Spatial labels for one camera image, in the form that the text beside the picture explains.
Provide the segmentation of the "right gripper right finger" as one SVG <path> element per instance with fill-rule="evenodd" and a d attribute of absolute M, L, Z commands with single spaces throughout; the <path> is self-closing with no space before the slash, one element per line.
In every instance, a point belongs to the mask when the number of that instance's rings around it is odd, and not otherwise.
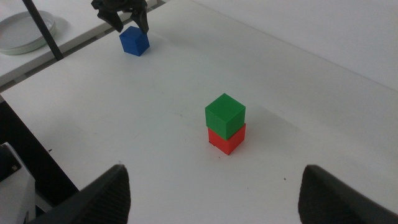
<path fill-rule="evenodd" d="M 303 171 L 298 198 L 302 223 L 397 223 L 397 214 L 317 165 Z"/>

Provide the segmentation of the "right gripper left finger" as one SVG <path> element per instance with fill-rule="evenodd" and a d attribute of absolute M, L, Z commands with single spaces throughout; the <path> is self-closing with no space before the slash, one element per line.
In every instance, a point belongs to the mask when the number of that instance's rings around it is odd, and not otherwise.
<path fill-rule="evenodd" d="M 83 190 L 31 222 L 125 224 L 130 208 L 129 175 L 124 165 L 117 164 Z"/>

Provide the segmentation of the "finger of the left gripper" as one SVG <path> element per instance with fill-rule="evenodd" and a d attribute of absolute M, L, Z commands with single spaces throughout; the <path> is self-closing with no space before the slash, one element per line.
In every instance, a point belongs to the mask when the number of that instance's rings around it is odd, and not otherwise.
<path fill-rule="evenodd" d="M 107 22 L 116 31 L 121 32 L 123 30 L 124 26 L 117 12 L 99 10 L 98 17 Z"/>
<path fill-rule="evenodd" d="M 149 25 L 147 21 L 147 9 L 145 7 L 131 9 L 130 18 L 138 25 L 142 33 L 148 33 Z"/>

